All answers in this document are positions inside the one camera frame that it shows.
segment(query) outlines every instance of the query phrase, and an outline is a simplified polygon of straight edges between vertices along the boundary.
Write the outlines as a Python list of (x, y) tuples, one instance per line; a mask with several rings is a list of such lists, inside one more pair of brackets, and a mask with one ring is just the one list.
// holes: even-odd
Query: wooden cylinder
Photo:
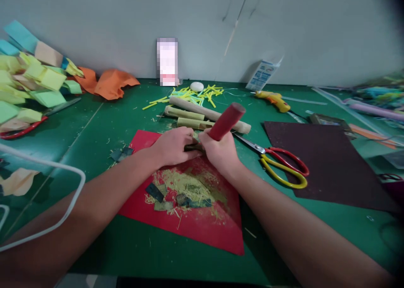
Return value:
[(178, 127), (185, 126), (198, 130), (205, 130), (206, 128), (212, 128), (214, 124), (215, 124), (214, 122), (205, 122), (200, 120), (186, 119), (182, 117), (179, 117), (177, 120)]
[[(178, 97), (172, 96), (170, 97), (170, 104), (176, 105), (178, 107), (184, 108), (188, 111), (196, 112), (203, 114), (205, 117), (207, 117), (209, 120), (217, 121), (219, 117), (222, 115), (219, 112), (210, 110), (208, 108), (195, 105), (193, 103), (190, 103), (188, 101), (185, 101), (183, 99), (180, 99)], [(244, 123), (242, 121), (238, 121), (236, 125), (233, 127), (234, 130), (240, 132), (240, 133), (249, 133), (251, 130), (251, 125)]]
[(199, 113), (183, 111), (177, 108), (172, 108), (171, 106), (167, 106), (164, 109), (164, 113), (168, 116), (172, 117), (182, 117), (182, 118), (189, 118), (192, 120), (204, 120), (205, 116)]

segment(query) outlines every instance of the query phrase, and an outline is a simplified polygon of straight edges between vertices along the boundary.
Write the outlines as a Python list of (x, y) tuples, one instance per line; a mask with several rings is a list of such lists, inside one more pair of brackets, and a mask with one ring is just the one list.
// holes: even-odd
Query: yellow glue gun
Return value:
[(290, 106), (285, 103), (280, 93), (256, 91), (255, 96), (260, 99), (267, 99), (271, 102), (271, 104), (274, 104), (276, 107), (278, 107), (279, 111), (282, 113), (288, 112), (290, 110)]

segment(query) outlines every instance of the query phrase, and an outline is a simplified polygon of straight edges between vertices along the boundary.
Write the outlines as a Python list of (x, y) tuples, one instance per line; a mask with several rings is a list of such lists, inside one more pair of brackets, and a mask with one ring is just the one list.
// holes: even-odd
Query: red cutting mat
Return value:
[[(139, 151), (150, 147), (160, 136), (158, 133), (138, 130), (129, 147), (134, 149), (133, 152)], [(215, 189), (215, 193), (217, 192), (218, 200), (212, 203), (212, 207), (193, 208), (188, 211), (178, 207), (175, 210), (179, 217), (176, 213), (170, 215), (166, 211), (154, 211), (154, 205), (145, 202), (145, 188), (152, 182), (155, 185), (165, 183), (168, 189), (165, 199), (173, 201), (176, 191), (172, 190), (170, 185), (175, 184), (178, 174), (196, 176), (203, 184), (208, 183)], [(140, 185), (118, 213), (210, 246), (244, 255), (239, 195), (206, 157), (198, 157), (158, 170)]]

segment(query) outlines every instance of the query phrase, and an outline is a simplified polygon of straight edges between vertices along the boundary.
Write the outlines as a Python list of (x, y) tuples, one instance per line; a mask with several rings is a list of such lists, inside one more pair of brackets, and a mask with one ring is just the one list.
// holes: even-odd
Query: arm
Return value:
[(311, 212), (249, 171), (228, 133), (220, 142), (200, 133), (209, 161), (257, 216), (303, 287), (386, 287), (392, 276)]
[[(151, 174), (162, 166), (200, 155), (198, 151), (183, 151), (186, 144), (194, 142), (192, 135), (191, 128), (170, 130), (150, 148), (136, 152), (86, 183), (72, 213), (59, 228), (0, 253), (0, 286), (53, 287)], [(40, 214), (6, 244), (57, 223), (72, 196), (66, 196)]]

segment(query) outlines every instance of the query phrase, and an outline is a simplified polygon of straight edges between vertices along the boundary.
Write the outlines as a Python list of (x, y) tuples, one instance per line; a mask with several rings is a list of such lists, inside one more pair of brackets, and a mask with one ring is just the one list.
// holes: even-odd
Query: scissors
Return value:
[[(307, 180), (306, 180), (305, 176), (309, 175), (309, 170), (308, 170), (307, 166), (305, 165), (305, 163), (303, 163), (303, 161), (300, 158), (298, 158), (297, 156), (295, 156), (294, 154), (290, 153), (287, 150), (284, 150), (281, 148), (274, 148), (274, 147), (264, 148), (264, 147), (261, 147), (257, 144), (254, 144), (254, 143), (246, 140), (245, 138), (243, 138), (242, 136), (239, 136), (238, 134), (234, 133), (233, 135), (237, 136), (240, 140), (242, 140), (247, 145), (249, 145), (251, 148), (253, 148), (255, 151), (258, 151), (261, 154), (261, 159), (260, 159), (261, 163), (264, 165), (265, 169), (276, 180), (278, 180), (279, 182), (283, 183), (284, 185), (286, 185), (288, 187), (295, 188), (295, 189), (303, 189), (307, 186)], [(299, 165), (299, 167), (303, 171), (300, 171), (299, 169), (290, 165), (277, 152), (284, 153), (284, 154), (288, 155), (289, 157), (291, 157), (294, 161), (296, 161), (296, 163)], [(276, 157), (280, 161), (280, 163), (277, 163), (277, 162), (271, 160), (270, 158), (268, 158), (266, 156), (266, 153), (269, 153), (269, 154), (273, 155), (274, 157)], [(271, 165), (274, 165), (275, 167), (281, 168), (282, 170), (285, 170), (285, 171), (291, 173), (292, 175), (296, 176), (300, 180), (300, 184), (292, 184), (288, 181), (285, 181), (272, 170), (272, 168), (268, 165), (268, 163)]]
[(21, 136), (24, 136), (28, 132), (30, 132), (30, 131), (34, 130), (36, 127), (38, 127), (39, 124), (45, 122), (48, 119), (48, 116), (50, 116), (50, 115), (52, 115), (54, 113), (57, 113), (60, 110), (65, 109), (65, 108), (77, 103), (79, 100), (81, 100), (81, 98), (75, 98), (75, 99), (73, 99), (71, 101), (68, 101), (66, 103), (60, 104), (60, 105), (56, 106), (55, 108), (48, 110), (48, 112), (45, 113), (42, 116), (42, 118), (41, 118), (41, 120), (39, 122), (35, 122), (35, 123), (31, 124), (28, 128), (25, 128), (24, 130), (18, 131), (18, 132), (13, 133), (13, 134), (9, 134), (8, 132), (0, 133), (0, 139), (16, 139), (16, 138), (19, 138)]

